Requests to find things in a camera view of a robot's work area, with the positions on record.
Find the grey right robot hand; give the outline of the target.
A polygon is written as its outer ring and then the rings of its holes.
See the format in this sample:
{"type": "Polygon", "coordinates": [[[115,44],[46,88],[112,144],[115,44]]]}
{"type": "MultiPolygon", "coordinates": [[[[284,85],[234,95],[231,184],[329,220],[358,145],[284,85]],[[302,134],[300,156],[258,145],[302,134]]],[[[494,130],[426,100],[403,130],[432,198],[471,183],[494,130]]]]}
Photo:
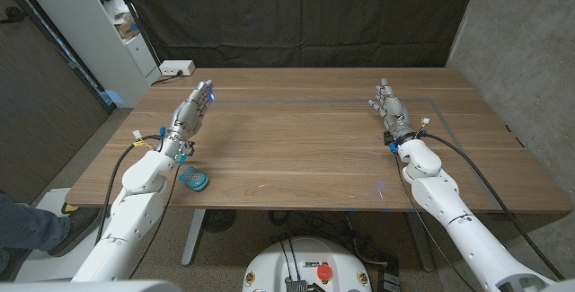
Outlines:
{"type": "Polygon", "coordinates": [[[409,113],[399,98],[394,94],[388,81],[382,77],[381,84],[376,86],[376,100],[368,104],[381,116],[386,131],[384,142],[387,146],[400,146],[411,140],[415,132],[411,127],[409,113]]]}

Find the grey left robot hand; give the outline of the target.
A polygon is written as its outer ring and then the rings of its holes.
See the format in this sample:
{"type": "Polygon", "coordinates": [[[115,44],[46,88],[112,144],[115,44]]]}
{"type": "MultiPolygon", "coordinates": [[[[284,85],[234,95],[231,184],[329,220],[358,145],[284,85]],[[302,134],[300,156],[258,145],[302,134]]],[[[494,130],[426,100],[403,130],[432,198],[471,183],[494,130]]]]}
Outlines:
{"type": "Polygon", "coordinates": [[[172,158],[178,155],[182,147],[199,132],[208,106],[213,101],[213,82],[211,80],[199,82],[190,96],[174,111],[159,152],[172,158]]]}

